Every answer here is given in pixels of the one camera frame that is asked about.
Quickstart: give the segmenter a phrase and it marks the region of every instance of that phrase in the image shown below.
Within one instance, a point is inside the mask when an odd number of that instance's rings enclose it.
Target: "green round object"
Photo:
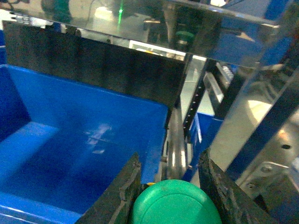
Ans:
[[[221,224],[212,200],[195,185],[181,180],[161,181],[136,199],[131,224]]]

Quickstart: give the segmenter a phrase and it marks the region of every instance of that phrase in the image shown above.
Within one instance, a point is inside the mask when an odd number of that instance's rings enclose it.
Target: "green cap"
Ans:
[[[212,200],[195,185],[181,180],[158,182],[134,203],[130,224],[221,224]]]

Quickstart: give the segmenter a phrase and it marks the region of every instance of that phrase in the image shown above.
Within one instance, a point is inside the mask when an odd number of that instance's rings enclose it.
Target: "bolt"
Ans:
[[[270,173],[273,170],[273,167],[271,165],[265,165],[261,168],[261,171],[263,173]]]
[[[256,187],[256,185],[254,183],[248,183],[248,184],[246,184],[246,186],[250,189],[253,189]]]

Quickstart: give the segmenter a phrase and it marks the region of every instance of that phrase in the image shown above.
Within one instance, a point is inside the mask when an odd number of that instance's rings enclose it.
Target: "black rubber flap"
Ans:
[[[10,65],[159,102],[172,109],[184,62],[74,35],[4,22]]]
[[[126,224],[140,193],[141,165],[135,153],[102,196],[75,224]]]
[[[199,161],[200,188],[212,199],[223,224],[277,224],[211,159],[209,149]]]

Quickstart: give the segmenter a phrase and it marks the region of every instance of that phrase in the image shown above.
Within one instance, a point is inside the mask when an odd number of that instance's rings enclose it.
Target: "metal bracket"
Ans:
[[[240,185],[240,188],[251,198],[255,198],[267,186],[280,180],[288,171],[287,166],[269,161],[262,162]]]

